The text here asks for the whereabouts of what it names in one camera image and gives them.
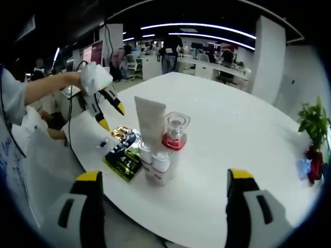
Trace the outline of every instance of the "white pillar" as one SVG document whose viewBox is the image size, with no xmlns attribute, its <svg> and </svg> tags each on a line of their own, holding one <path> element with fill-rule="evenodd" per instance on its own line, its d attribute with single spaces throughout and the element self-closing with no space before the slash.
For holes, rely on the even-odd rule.
<svg viewBox="0 0 331 248">
<path fill-rule="evenodd" d="M 108 35 L 108 30 L 106 30 L 106 33 L 105 33 L 104 26 L 99 30 L 99 38 L 100 38 L 100 40 L 103 40 L 102 58 L 104 59 L 104 61 L 106 63 L 103 66 L 108 66 L 108 57 L 112 53 L 112 48 L 110 46 L 109 37 L 111 39 L 114 50 L 117 50 L 117 49 L 123 47 L 123 24 L 107 24 L 107 27 L 109 29 L 109 35 Z"/>
<path fill-rule="evenodd" d="M 252 95 L 274 105 L 284 68 L 285 29 L 261 16 L 257 22 L 255 52 L 252 63 Z"/>
</svg>

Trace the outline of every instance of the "computer monitor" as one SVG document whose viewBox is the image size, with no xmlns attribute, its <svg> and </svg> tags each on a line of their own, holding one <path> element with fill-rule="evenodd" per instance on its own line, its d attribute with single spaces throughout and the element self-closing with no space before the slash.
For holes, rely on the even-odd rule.
<svg viewBox="0 0 331 248">
<path fill-rule="evenodd" d="M 83 49 L 83 60 L 102 65 L 102 40 Z"/>
</svg>

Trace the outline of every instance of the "jeans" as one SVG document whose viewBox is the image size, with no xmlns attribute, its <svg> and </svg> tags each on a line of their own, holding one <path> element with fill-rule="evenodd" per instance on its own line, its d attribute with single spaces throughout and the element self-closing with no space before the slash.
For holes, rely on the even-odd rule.
<svg viewBox="0 0 331 248">
<path fill-rule="evenodd" d="M 162 57 L 162 74 L 166 74 L 175 70 L 176 56 L 165 54 Z"/>
</svg>

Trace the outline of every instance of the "black cable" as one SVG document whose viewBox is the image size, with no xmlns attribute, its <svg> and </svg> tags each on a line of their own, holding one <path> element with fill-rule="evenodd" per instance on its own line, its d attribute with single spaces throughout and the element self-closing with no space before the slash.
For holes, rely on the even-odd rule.
<svg viewBox="0 0 331 248">
<path fill-rule="evenodd" d="M 85 60 L 82 60 L 77 68 L 76 68 L 76 72 L 78 71 L 79 67 L 81 66 L 81 64 L 83 64 L 83 62 L 85 62 L 87 65 L 88 65 L 88 62 L 85 61 Z M 72 149 L 72 145 L 71 145 L 71 135 L 70 135 L 70 124 L 71 124 L 71 113 L 72 113 L 72 86 L 71 86 L 71 89 L 70 89 L 70 100 L 69 100 L 69 113 L 68 113 L 68 136 L 69 136 L 69 146 L 70 146 L 70 149 L 73 151 Z"/>
<path fill-rule="evenodd" d="M 109 59 L 109 61 L 110 61 L 110 63 L 111 63 L 111 59 L 112 59 L 112 56 L 113 56 L 114 48 L 113 48 L 112 40 L 111 40 L 111 38 L 110 38 L 110 31 L 109 31 L 109 28 L 107 27 L 106 23 L 105 23 L 104 27 L 105 27 L 105 30 L 104 30 L 104 34 L 105 34 L 105 36 L 104 36 L 104 38 L 106 39 L 106 29 L 107 29 L 107 31 L 108 31 L 108 39 L 109 39 L 109 43 L 110 43 L 110 47 L 112 48 L 112 52 L 111 52 L 111 54 L 110 54 L 110 57 L 108 56 L 108 55 L 109 55 L 109 51 L 108 51 L 108 55 L 107 55 L 107 59 Z"/>
<path fill-rule="evenodd" d="M 108 43 L 106 41 L 106 30 L 107 30 L 106 27 L 107 27 L 107 25 L 105 24 L 104 25 L 104 41 L 105 41 L 106 46 L 107 46 L 107 62 L 108 62 L 108 59 L 109 59 L 109 46 L 108 46 Z"/>
<path fill-rule="evenodd" d="M 9 127 L 9 122 L 8 122 L 8 119 L 7 119 L 7 115 L 5 113 L 5 107 L 4 107 L 4 100 L 3 100 L 3 97 L 2 97 L 2 71 L 4 70 L 4 67 L 2 65 L 0 65 L 0 99 L 1 99 L 1 108 L 2 108 L 2 113 L 3 113 L 3 116 L 4 116 L 4 122 L 5 122 L 5 125 L 6 125 L 6 128 L 7 128 L 7 131 L 12 139 L 12 141 L 14 142 L 14 144 L 16 145 L 18 151 L 20 152 L 20 154 L 26 158 L 24 152 L 22 151 L 21 147 L 17 144 L 16 142 L 16 139 L 14 138 L 14 136 L 12 135 L 12 132 L 11 132 L 11 128 Z"/>
</svg>

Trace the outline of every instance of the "blue object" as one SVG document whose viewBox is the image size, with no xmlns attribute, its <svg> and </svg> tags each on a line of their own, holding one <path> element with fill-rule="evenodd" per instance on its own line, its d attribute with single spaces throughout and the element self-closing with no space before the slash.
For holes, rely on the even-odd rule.
<svg viewBox="0 0 331 248">
<path fill-rule="evenodd" d="M 307 178 L 307 174 L 311 171 L 311 160 L 309 159 L 300 159 L 296 163 L 296 167 L 298 169 L 299 178 L 304 180 Z"/>
</svg>

